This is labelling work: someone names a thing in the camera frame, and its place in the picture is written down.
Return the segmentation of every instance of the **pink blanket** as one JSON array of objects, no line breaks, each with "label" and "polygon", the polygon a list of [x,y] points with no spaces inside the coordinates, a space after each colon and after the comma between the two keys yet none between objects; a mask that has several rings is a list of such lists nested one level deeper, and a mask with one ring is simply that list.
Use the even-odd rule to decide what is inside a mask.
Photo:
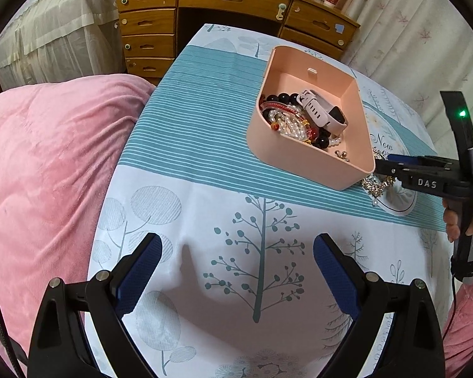
[{"label": "pink blanket", "polygon": [[0,94],[0,306],[27,354],[49,280],[86,280],[107,187],[153,90],[116,74]]}]

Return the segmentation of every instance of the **pink storage box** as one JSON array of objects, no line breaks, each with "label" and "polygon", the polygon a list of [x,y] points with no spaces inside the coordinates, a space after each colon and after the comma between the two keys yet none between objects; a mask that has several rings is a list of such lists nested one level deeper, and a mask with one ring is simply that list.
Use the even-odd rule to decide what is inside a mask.
[{"label": "pink storage box", "polygon": [[[270,128],[259,109],[261,94],[294,93],[314,89],[344,113],[348,126],[338,146],[317,149]],[[306,179],[344,190],[375,170],[375,159],[356,80],[310,54],[287,46],[273,50],[263,85],[247,129],[247,144],[264,163]],[[350,162],[335,151],[346,151]]]}]

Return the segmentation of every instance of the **pink sleeve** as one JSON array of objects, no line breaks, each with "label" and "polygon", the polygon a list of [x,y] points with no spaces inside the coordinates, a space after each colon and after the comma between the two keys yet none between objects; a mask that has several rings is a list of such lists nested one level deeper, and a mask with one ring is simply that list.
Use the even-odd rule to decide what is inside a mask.
[{"label": "pink sleeve", "polygon": [[[452,316],[448,313],[447,323]],[[463,284],[457,293],[457,311],[443,341],[447,378],[454,378],[473,356],[473,285]]]}]

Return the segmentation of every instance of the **metal screw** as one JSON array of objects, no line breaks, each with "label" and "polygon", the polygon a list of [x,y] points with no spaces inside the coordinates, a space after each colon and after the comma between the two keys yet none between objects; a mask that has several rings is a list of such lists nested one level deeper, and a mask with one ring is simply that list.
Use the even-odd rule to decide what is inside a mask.
[{"label": "metal screw", "polygon": [[51,288],[55,288],[55,287],[58,287],[61,283],[61,278],[59,277],[55,277],[53,279],[51,279],[51,281],[49,282],[49,287]]},{"label": "metal screw", "polygon": [[109,278],[110,273],[107,270],[101,270],[96,273],[96,279],[98,281],[104,281]]},{"label": "metal screw", "polygon": [[421,290],[426,288],[426,283],[424,283],[421,279],[415,279],[414,284],[415,287],[420,288]]},{"label": "metal screw", "polygon": [[375,272],[367,272],[366,273],[366,280],[368,280],[372,283],[376,283],[379,279],[380,279],[380,277]]}]

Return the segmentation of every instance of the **curtain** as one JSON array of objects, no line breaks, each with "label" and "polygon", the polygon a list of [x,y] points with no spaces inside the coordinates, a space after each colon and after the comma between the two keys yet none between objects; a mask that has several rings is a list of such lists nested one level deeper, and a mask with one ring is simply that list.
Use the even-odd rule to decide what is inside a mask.
[{"label": "curtain", "polygon": [[123,72],[115,0],[35,0],[0,36],[3,90]]},{"label": "curtain", "polygon": [[353,0],[361,24],[342,61],[424,120],[440,155],[457,159],[441,90],[461,90],[473,119],[473,31],[448,0]]}]

